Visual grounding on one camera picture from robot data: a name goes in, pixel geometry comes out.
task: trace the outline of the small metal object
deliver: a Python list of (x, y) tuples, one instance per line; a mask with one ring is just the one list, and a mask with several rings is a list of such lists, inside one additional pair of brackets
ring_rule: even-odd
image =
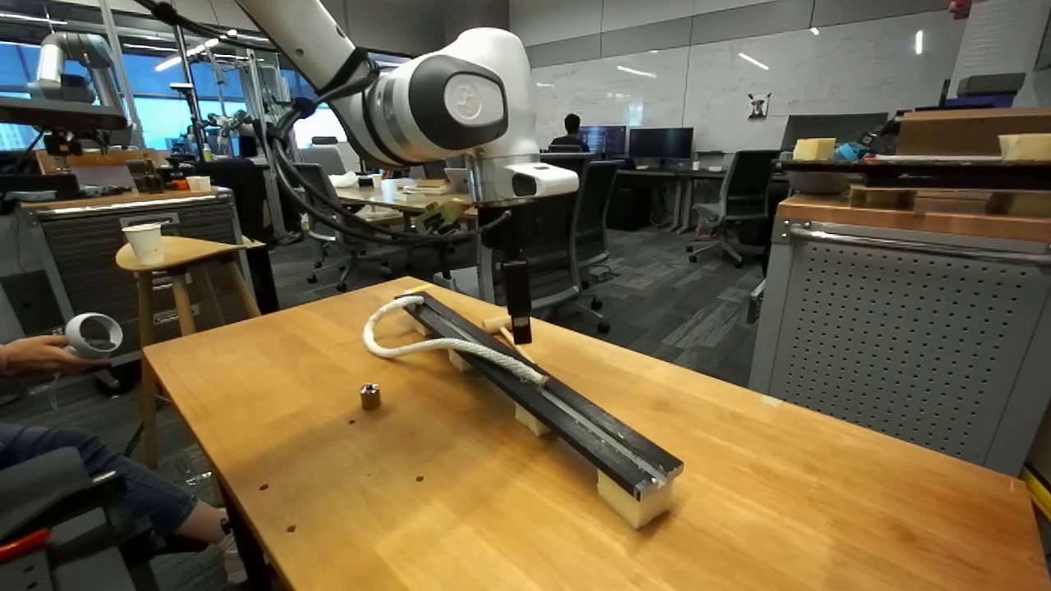
[(378, 384), (366, 384), (366, 387), (361, 387), (361, 407), (366, 407), (366, 412), (378, 412), (381, 405), (384, 405), (381, 387), (378, 387)]

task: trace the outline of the person's hand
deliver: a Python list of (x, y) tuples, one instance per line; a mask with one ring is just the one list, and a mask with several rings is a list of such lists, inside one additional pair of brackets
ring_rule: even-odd
[(80, 375), (98, 367), (98, 360), (68, 353), (67, 336), (30, 336), (0, 345), (0, 371), (8, 375)]

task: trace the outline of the person's arm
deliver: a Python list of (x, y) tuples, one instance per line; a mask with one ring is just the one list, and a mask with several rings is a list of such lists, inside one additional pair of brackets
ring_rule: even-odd
[(30, 336), (0, 345), (0, 379), (10, 375), (77, 375), (98, 367), (98, 360), (68, 353), (67, 336)]

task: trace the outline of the person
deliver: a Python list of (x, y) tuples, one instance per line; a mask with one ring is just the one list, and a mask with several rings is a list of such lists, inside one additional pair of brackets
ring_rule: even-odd
[(565, 134), (553, 137), (547, 152), (587, 152), (581, 137), (581, 114), (565, 114)]
[[(93, 367), (98, 367), (98, 360), (72, 356), (67, 336), (30, 336), (0, 345), (0, 382), (33, 375), (83, 375)], [(103, 441), (80, 432), (48, 432), (0, 421), (0, 471), (61, 447), (77, 447), (93, 475), (114, 471), (124, 480), (121, 497), (131, 519), (143, 522), (162, 546), (188, 539), (234, 550), (224, 509), (195, 500), (189, 494), (155, 475), (141, 464), (108, 451)]]

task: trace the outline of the computer monitor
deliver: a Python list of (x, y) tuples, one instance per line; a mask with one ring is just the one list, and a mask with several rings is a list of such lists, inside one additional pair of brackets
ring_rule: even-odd
[(627, 156), (627, 126), (581, 126), (581, 137), (599, 158), (623, 158)]
[(781, 152), (794, 152), (799, 137), (863, 140), (883, 129), (889, 111), (848, 111), (848, 114), (788, 114)]
[(661, 163), (693, 158), (693, 129), (631, 129), (627, 156)]

